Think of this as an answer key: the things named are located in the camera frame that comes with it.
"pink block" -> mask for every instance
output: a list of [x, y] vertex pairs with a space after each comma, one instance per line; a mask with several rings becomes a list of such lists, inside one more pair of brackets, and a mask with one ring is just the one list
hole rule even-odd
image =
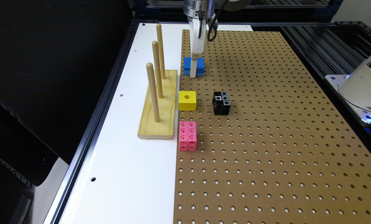
[[181, 134], [180, 135], [180, 145], [187, 145], [188, 144], [188, 135], [187, 134]]
[[180, 128], [180, 134], [188, 134], [188, 128]]
[[187, 121], [181, 121], [180, 122], [180, 127], [181, 128], [187, 128], [188, 127], [188, 122]]
[[189, 121], [188, 122], [188, 128], [196, 128], [196, 122], [195, 121]]
[[188, 134], [196, 134], [196, 128], [188, 128]]
[[197, 142], [196, 122], [181, 121], [180, 122], [180, 151], [196, 151]]
[[194, 135], [194, 134], [189, 134], [188, 135], [188, 146], [196, 147], [196, 135]]

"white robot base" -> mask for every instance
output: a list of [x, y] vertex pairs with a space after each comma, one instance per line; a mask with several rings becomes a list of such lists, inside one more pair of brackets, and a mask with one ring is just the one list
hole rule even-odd
[[[345, 82], [347, 76], [348, 75], [326, 75], [325, 78], [331, 84], [333, 89], [339, 93], [339, 86]], [[369, 108], [359, 108], [358, 106], [349, 103], [345, 99], [344, 101], [347, 102], [347, 104], [355, 111], [363, 122], [371, 124], [371, 111], [369, 111]]]

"wooden peg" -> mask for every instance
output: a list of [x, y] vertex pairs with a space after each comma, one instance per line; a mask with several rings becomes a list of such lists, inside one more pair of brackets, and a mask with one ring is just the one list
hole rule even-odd
[[166, 79], [165, 55], [163, 53], [163, 35], [162, 35], [162, 25], [161, 24], [156, 24], [156, 31], [157, 31], [157, 34], [158, 34], [160, 74], [162, 75], [162, 79]]
[[163, 98], [162, 78], [160, 77], [158, 42], [156, 41], [152, 42], [152, 50], [153, 50], [153, 60], [155, 62], [156, 87], [158, 91], [158, 97]]
[[159, 106], [158, 106], [158, 98], [156, 96], [156, 86], [155, 86], [155, 76], [153, 75], [153, 65], [150, 62], [147, 63], [147, 74], [148, 74], [148, 81], [149, 81], [150, 97], [152, 100], [153, 115], [155, 117], [155, 122], [157, 123], [160, 121]]

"black interlocking cube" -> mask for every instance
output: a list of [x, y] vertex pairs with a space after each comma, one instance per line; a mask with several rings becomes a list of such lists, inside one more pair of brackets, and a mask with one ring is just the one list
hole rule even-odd
[[213, 94], [214, 115], [228, 115], [231, 102], [226, 91], [215, 91]]

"pegboard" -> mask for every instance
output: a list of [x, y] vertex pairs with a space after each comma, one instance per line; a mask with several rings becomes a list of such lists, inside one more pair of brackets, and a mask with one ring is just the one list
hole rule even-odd
[[174, 223], [371, 223], [371, 154], [279, 32], [219, 31], [203, 57], [204, 77], [181, 71], [198, 144], [177, 152]]

